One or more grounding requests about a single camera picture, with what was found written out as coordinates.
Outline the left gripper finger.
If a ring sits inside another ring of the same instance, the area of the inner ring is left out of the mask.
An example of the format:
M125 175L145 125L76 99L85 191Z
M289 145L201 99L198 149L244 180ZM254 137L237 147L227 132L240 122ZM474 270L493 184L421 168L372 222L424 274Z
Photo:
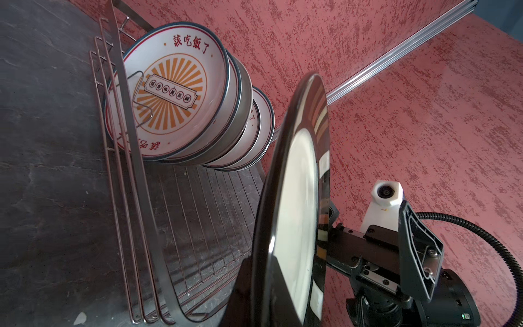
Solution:
M220 327L251 326L252 257L242 261Z

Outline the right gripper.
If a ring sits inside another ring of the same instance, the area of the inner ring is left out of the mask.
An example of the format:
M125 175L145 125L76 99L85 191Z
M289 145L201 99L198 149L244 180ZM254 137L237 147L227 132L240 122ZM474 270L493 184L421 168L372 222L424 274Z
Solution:
M394 302L430 302L443 264L441 240L407 201L396 231L372 224L366 233L339 224L328 233L328 264Z

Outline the dark rimmed cream plate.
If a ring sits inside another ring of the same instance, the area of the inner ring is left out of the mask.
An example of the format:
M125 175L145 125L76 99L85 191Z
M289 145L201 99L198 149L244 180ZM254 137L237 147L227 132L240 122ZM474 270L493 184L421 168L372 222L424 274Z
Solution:
M330 214L330 121L321 76L299 82L281 125L254 232L252 326L319 326Z

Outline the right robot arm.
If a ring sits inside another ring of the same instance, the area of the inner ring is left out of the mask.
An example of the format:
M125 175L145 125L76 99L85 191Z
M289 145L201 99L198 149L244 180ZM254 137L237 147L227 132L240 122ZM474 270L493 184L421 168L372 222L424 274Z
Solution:
M328 265L349 278L346 300L354 326L479 326L481 317L463 280L444 269L443 243L407 201L399 231L371 224L365 232L336 223L330 211Z

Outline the orange sunburst plate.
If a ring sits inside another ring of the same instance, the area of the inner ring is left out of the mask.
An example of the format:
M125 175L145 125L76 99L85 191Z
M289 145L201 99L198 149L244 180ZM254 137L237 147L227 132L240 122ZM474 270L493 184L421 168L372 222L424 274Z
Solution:
M275 112L266 94L259 88L253 87L253 101L260 112L260 132L252 150L239 162L220 168L221 171L231 172L248 169L255 166L266 154L275 131Z
M204 165L206 168L227 168L246 157L254 147L260 133L260 110L253 100L251 111L239 141L225 155Z
M226 49L207 27L170 23L143 35L124 55L142 158L188 149L217 118L226 98Z

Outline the orange sunburst plate front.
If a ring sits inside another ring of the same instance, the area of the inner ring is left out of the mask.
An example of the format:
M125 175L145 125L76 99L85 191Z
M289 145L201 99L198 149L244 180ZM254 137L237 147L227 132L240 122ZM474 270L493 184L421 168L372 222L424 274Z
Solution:
M170 23L143 35L124 55L142 158L188 149L217 118L226 98L226 49L207 27Z

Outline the right corner aluminium profile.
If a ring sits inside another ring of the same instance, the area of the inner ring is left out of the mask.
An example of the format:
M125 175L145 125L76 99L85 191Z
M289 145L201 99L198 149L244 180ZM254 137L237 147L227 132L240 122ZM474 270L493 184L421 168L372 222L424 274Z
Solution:
M276 130L283 102L301 73L318 70L333 104L476 8L476 1L270 1L268 31L255 35L274 73L266 83L275 103Z

